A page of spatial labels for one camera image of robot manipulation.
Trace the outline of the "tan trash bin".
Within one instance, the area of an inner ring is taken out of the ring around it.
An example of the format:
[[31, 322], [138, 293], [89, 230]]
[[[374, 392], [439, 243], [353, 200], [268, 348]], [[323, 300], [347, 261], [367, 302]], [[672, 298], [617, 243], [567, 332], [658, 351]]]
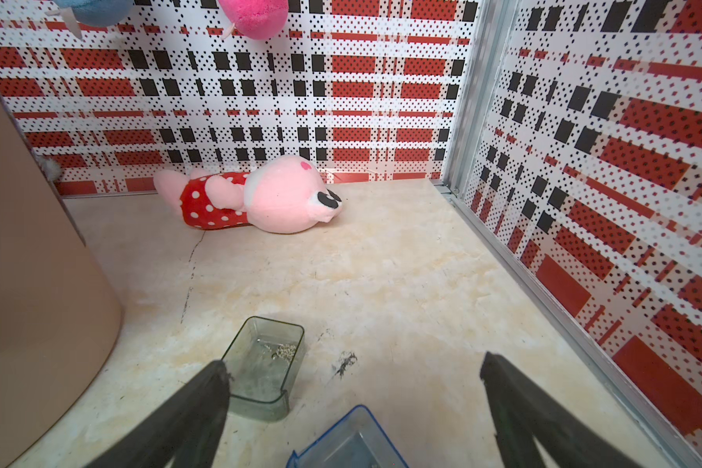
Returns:
[[121, 323], [109, 280], [0, 99], [0, 467], [85, 392]]

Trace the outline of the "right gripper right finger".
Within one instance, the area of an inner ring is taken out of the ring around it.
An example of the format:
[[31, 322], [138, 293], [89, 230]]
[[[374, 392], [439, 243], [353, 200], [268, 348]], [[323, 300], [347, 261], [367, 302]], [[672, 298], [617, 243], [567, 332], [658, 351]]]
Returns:
[[639, 465], [574, 417], [505, 357], [487, 353], [480, 378], [506, 467], [543, 467], [539, 447], [560, 467]]

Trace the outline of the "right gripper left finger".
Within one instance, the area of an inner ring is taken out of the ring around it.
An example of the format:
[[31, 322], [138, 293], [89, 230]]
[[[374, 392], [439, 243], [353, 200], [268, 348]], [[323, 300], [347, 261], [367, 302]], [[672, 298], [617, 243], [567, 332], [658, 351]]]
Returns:
[[230, 403], [230, 374], [210, 362], [90, 467], [211, 467]]

